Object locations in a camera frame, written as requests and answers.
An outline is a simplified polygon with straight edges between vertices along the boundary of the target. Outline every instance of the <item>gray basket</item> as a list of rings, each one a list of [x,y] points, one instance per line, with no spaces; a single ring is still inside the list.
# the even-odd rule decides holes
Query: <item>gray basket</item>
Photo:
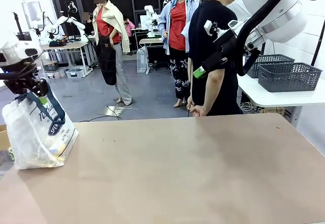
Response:
[[[260,65],[291,62],[295,62],[295,60],[285,55],[260,55],[247,74],[251,78],[258,78],[258,71]]]
[[[314,91],[321,73],[305,63],[260,65],[258,83],[268,92]]]

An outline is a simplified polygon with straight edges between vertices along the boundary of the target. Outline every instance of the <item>blue denim shirt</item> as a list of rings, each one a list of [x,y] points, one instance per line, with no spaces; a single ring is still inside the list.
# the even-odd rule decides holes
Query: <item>blue denim shirt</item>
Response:
[[[188,43],[188,27],[190,24],[190,21],[192,19],[194,11],[198,8],[200,0],[185,0],[185,10],[186,10],[186,26],[184,30],[182,31],[182,35],[185,36],[185,50],[186,52],[189,52],[189,43]],[[171,26],[171,11],[175,8],[177,4],[177,0],[171,0],[163,10],[161,11],[161,14],[158,17],[158,29],[161,34],[161,39],[164,44],[164,48],[166,49],[166,54],[170,55],[169,52],[169,29]],[[165,38],[163,36],[164,32],[168,32],[168,37]]]

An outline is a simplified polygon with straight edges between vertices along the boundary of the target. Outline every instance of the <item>cream jacket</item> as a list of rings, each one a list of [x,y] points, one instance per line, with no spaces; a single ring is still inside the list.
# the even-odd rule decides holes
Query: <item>cream jacket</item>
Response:
[[[102,19],[109,25],[112,25],[122,35],[122,37],[121,37],[122,38],[122,50],[125,53],[129,53],[130,52],[130,44],[129,44],[129,39],[128,39],[126,30],[124,27],[123,15],[118,10],[118,8],[116,6],[114,6],[109,0],[106,3],[106,5],[98,4],[93,12],[92,25],[93,25],[93,30],[95,32],[96,43],[98,44],[98,41],[99,41],[96,18],[97,18],[98,13],[100,12],[102,6],[103,6]]]

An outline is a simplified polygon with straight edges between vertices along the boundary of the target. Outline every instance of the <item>pink shirt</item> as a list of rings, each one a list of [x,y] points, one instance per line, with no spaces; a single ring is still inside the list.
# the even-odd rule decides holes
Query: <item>pink shirt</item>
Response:
[[[128,37],[132,36],[131,29],[133,29],[133,28],[135,28],[135,25],[131,21],[128,21],[128,25],[125,27],[125,30],[126,30],[126,33],[127,33]]]

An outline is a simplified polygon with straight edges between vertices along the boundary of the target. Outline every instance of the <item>red shirt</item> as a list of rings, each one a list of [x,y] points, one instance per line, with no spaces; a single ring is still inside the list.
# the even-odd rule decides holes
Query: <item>red shirt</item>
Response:
[[[185,50],[185,37],[181,35],[186,24],[185,2],[177,3],[171,11],[169,45],[176,50]]]
[[[98,13],[96,18],[97,28],[98,28],[98,32],[101,35],[108,36],[114,30],[114,27],[112,25],[109,25],[107,22],[105,22],[102,19],[102,12],[103,12],[103,7],[101,7],[100,12]],[[117,32],[116,35],[113,37],[113,42],[114,44],[118,44],[121,43],[121,41],[122,41],[121,36]]]

